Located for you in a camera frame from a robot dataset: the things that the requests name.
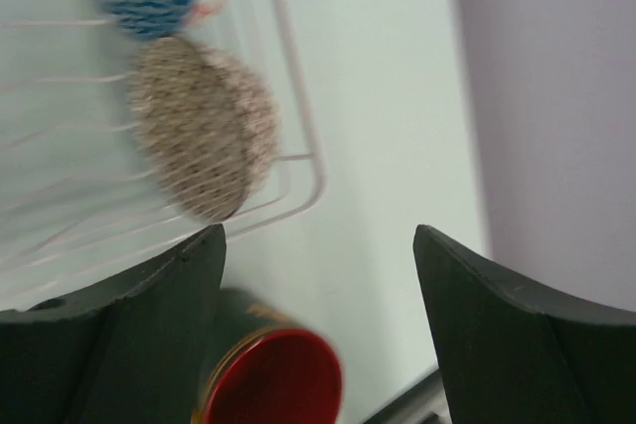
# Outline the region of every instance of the white wire rack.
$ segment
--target white wire rack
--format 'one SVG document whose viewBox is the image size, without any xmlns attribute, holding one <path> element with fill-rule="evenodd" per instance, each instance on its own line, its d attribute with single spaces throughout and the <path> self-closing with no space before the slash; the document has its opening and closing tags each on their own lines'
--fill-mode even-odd
<svg viewBox="0 0 636 424">
<path fill-rule="evenodd" d="M 205 224 L 163 197 L 124 102 L 134 46 L 92 0 L 0 0 L 0 310 L 27 309 L 156 255 Z M 232 0 L 189 33 L 271 83 L 283 155 L 226 221 L 242 237 L 307 211 L 326 169 L 286 0 Z"/>
</svg>

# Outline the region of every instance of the white surface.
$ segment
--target white surface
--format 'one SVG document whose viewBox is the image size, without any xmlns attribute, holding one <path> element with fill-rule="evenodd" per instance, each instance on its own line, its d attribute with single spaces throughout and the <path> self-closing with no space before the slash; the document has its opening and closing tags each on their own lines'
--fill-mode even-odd
<svg viewBox="0 0 636 424">
<path fill-rule="evenodd" d="M 12 14 L 11 20 L 95 15 L 89 0 L 46 0 L 37 16 L 32 2 L 0 0 L 0 6 L 4 15 Z M 333 342 L 346 371 L 343 421 L 359 424 L 435 367 L 411 252 L 415 226 L 430 223 L 478 251 L 485 249 L 451 0 L 290 2 L 331 183 L 312 212 L 232 243 L 226 284 L 252 289 Z M 254 12 L 264 24 L 263 69 L 289 112 L 293 98 L 267 0 L 255 0 Z M 232 25 L 226 15 L 212 27 L 222 45 L 240 44 L 243 36 Z M 252 24 L 242 22 L 240 27 Z M 209 35 L 207 28 L 202 26 L 198 36 Z M 48 37 L 32 29 L 0 31 L 5 60 L 0 84 L 52 71 L 99 75 L 121 67 L 121 59 L 113 59 L 112 65 L 103 61 L 104 54 L 117 55 L 104 47 L 105 27 L 60 29 Z M 17 68 L 25 52 L 30 63 Z M 2 100 L 0 108 L 18 116 L 0 125 L 3 139 L 19 135 L 20 128 L 29 131 L 73 115 L 120 120 L 123 104 L 121 91 L 113 88 L 59 84 L 3 95 Z M 285 147 L 296 152 L 303 146 L 301 139 L 287 135 Z M 78 146 L 76 136 L 58 135 L 52 141 L 39 143 L 43 149 L 30 156 L 49 171 L 60 174 L 68 154 L 104 169 L 91 150 Z M 62 149 L 56 141 L 63 143 Z M 122 161 L 119 166 L 124 171 L 138 167 L 129 163 L 125 151 L 114 158 Z M 13 193 L 32 189 L 43 179 L 36 170 L 29 182 L 30 176 L 11 163 L 4 166 L 3 178 L 9 166 L 16 175 L 9 183 Z M 124 192 L 117 190 L 123 199 L 117 194 L 110 199 L 120 206 L 138 204 L 138 192 Z M 97 209 L 110 208 L 110 199 Z M 3 232 L 20 235 L 12 222 L 4 220 L 3 225 Z M 174 232 L 172 226 L 163 230 Z M 103 244 L 99 253 L 85 250 L 65 266 L 82 269 L 98 263 L 101 253 L 112 253 L 112 247 L 138 250 L 157 238 L 156 231 L 126 236 Z M 108 276 L 131 264 L 102 272 Z M 1 286 L 11 283 L 5 277 Z"/>
<path fill-rule="evenodd" d="M 493 253 L 636 311 L 634 0 L 462 0 Z"/>
<path fill-rule="evenodd" d="M 358 424 L 436 364 L 415 226 L 485 250 L 451 0 L 290 1 L 331 182 L 311 212 L 231 244 L 225 283 L 333 342 Z"/>
</svg>

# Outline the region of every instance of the green container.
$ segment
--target green container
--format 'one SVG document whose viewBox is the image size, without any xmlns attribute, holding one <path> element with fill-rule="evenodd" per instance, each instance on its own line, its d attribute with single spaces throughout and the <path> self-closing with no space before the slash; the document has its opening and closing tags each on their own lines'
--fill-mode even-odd
<svg viewBox="0 0 636 424">
<path fill-rule="evenodd" d="M 342 395 L 322 338 L 247 292 L 221 291 L 193 424 L 329 424 Z"/>
</svg>

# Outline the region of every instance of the red bowl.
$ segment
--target red bowl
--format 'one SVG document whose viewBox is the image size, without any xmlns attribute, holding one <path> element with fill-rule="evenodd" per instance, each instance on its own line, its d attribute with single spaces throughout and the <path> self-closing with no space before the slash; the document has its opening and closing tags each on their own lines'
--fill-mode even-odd
<svg viewBox="0 0 636 424">
<path fill-rule="evenodd" d="M 271 333 L 241 353 L 220 377 L 206 424 L 334 424 L 342 370 L 334 351 L 306 330 Z"/>
</svg>

